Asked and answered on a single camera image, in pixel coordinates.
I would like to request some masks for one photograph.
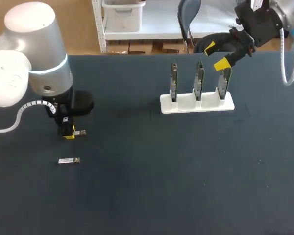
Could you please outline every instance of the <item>coiled cable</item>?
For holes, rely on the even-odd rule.
[[[18,127],[18,125],[20,124],[21,122],[21,116],[22,116],[22,113],[25,109],[31,107],[31,106],[34,106],[34,105],[45,105],[45,106],[48,106],[50,108],[50,111],[55,114],[56,112],[56,108],[53,104],[51,104],[50,102],[47,102],[47,101],[42,101],[42,100],[38,100],[38,101],[32,101],[32,102],[29,102],[25,105],[23,105],[17,115],[16,115],[16,120],[15,120],[15,123],[13,124],[13,126],[7,128],[7,129],[2,129],[0,130],[0,133],[6,133],[6,132],[10,132],[10,131],[13,131],[15,128]]]

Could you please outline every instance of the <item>shelving unit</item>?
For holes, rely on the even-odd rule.
[[[106,40],[180,39],[177,7],[180,0],[147,0],[143,7],[142,29],[139,32],[113,32],[112,21],[105,15],[102,20],[101,0],[92,0],[101,52],[106,52]],[[262,0],[253,0],[254,9]],[[212,33],[228,32],[235,22],[236,0],[202,0],[198,15],[191,24],[194,38]]]

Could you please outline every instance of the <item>small metal module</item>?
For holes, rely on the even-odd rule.
[[[78,163],[80,163],[80,158],[60,158],[58,161],[59,165],[78,164]]]
[[[225,99],[227,89],[229,88],[229,83],[231,79],[232,69],[226,68],[221,72],[218,81],[218,93],[221,100]]]

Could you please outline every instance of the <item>white robotic arm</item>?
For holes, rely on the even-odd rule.
[[[8,107],[19,102],[28,87],[31,64],[18,51],[0,51],[0,107]]]
[[[47,113],[54,118],[59,134],[74,139],[73,116],[88,114],[94,104],[89,92],[73,89],[54,10],[41,2],[23,3],[8,11],[4,24],[0,36],[0,107],[20,101],[28,82],[42,101],[22,106],[15,124],[0,133],[15,129],[23,110],[38,104],[48,106]]]

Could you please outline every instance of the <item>white bin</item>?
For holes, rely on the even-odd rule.
[[[102,7],[108,17],[109,30],[112,32],[140,31],[144,5],[145,2],[139,0],[102,0]]]

